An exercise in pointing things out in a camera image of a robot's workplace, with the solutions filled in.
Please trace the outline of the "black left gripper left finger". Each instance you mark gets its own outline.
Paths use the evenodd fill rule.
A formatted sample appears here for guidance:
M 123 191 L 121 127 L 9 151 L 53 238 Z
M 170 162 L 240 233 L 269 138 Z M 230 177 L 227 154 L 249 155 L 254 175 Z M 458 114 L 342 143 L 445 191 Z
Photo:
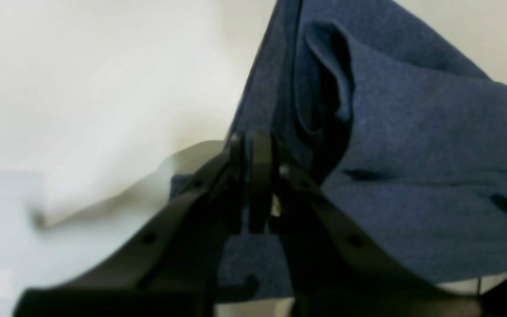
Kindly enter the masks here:
M 241 232 L 245 138 L 102 263 L 62 285 L 28 289 L 16 317 L 211 317 L 227 239 Z

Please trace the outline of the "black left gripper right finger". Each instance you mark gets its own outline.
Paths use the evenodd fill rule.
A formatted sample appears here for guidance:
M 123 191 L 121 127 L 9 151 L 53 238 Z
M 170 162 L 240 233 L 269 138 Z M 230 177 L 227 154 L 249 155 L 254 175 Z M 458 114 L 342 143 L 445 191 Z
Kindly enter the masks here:
M 278 235 L 294 317 L 481 317 L 476 295 L 432 286 L 330 202 L 288 150 L 251 136 L 249 230 Z

